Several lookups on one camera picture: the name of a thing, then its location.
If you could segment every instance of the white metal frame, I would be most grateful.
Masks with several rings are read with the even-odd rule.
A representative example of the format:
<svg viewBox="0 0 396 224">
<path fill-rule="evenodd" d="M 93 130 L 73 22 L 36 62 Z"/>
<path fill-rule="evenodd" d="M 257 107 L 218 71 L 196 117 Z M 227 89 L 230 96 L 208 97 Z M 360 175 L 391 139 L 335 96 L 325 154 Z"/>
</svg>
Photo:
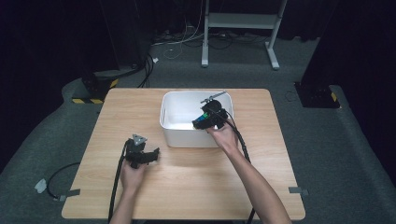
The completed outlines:
<svg viewBox="0 0 396 224">
<path fill-rule="evenodd" d="M 233 14 L 233 13 L 209 13 L 209 0 L 205 4 L 205 30 L 204 43 L 202 46 L 202 67 L 209 66 L 208 32 L 209 27 L 225 28 L 248 28 L 273 30 L 269 42 L 265 42 L 265 48 L 273 69 L 279 69 L 279 63 L 274 52 L 276 35 L 282 22 L 283 12 L 288 0 L 282 0 L 280 9 L 276 15 L 259 14 Z"/>
</svg>

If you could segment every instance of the person's right hand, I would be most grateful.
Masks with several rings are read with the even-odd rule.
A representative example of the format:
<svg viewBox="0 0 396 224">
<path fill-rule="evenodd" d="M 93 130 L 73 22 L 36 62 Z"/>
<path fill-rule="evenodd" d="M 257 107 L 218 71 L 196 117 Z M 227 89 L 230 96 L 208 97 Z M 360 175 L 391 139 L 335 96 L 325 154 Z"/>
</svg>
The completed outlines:
<svg viewBox="0 0 396 224">
<path fill-rule="evenodd" d="M 210 127 L 206 131 L 212 135 L 218 146 L 225 152 L 238 149 L 238 137 L 228 123 L 224 123 L 224 126 L 220 129 Z"/>
</svg>

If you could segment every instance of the hand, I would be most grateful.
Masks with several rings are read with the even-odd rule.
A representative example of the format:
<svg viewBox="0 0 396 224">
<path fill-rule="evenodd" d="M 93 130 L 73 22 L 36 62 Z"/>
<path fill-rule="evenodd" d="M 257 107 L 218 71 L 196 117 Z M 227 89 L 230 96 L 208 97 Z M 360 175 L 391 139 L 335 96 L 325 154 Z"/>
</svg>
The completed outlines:
<svg viewBox="0 0 396 224">
<path fill-rule="evenodd" d="M 120 180 L 124 193 L 134 194 L 137 192 L 142 184 L 146 167 L 146 164 L 140 164 L 138 169 L 134 169 L 129 161 L 122 162 Z"/>
<path fill-rule="evenodd" d="M 238 137 L 236 136 L 233 128 L 226 122 L 221 129 L 215 129 L 214 127 L 206 129 L 208 133 L 212 135 L 221 149 L 225 152 L 238 149 Z"/>
</svg>

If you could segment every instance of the gray carpet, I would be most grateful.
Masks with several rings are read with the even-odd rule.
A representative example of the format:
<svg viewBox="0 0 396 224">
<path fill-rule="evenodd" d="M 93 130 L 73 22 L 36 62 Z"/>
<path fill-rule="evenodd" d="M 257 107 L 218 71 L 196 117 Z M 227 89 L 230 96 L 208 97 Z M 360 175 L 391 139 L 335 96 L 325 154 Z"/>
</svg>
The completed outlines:
<svg viewBox="0 0 396 224">
<path fill-rule="evenodd" d="M 224 45 L 216 40 L 210 43 L 219 48 Z M 301 106 L 293 83 L 301 80 L 317 42 L 277 40 L 278 71 L 272 70 L 261 44 L 233 43 L 227 49 L 210 49 L 207 68 L 201 67 L 201 48 L 153 47 L 150 54 L 159 61 L 150 87 L 268 89 L 298 185 L 309 191 L 303 197 L 306 217 L 296 223 L 396 223 L 396 190 L 341 88 L 331 86 L 342 108 Z M 143 77 L 143 71 L 121 77 L 117 88 L 137 87 Z M 1 174 L 0 223 L 106 223 L 63 219 L 64 204 L 34 189 L 38 180 L 80 161 L 84 154 L 102 106 L 70 102 L 79 82 L 64 87 L 64 104 L 32 131 Z M 59 173 L 52 180 L 52 191 L 68 191 L 76 170 Z"/>
</svg>

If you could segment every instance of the white plastic bin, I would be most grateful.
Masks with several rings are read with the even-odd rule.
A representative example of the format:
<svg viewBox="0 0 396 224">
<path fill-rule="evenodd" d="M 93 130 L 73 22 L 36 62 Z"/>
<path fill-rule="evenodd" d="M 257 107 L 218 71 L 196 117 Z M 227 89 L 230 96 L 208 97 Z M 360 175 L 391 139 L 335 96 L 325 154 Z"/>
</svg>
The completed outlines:
<svg viewBox="0 0 396 224">
<path fill-rule="evenodd" d="M 169 147 L 218 147 L 205 130 L 195 130 L 192 121 L 203 115 L 201 102 L 221 91 L 170 91 L 163 97 L 160 123 Z M 215 98 L 233 116 L 231 96 Z"/>
</svg>

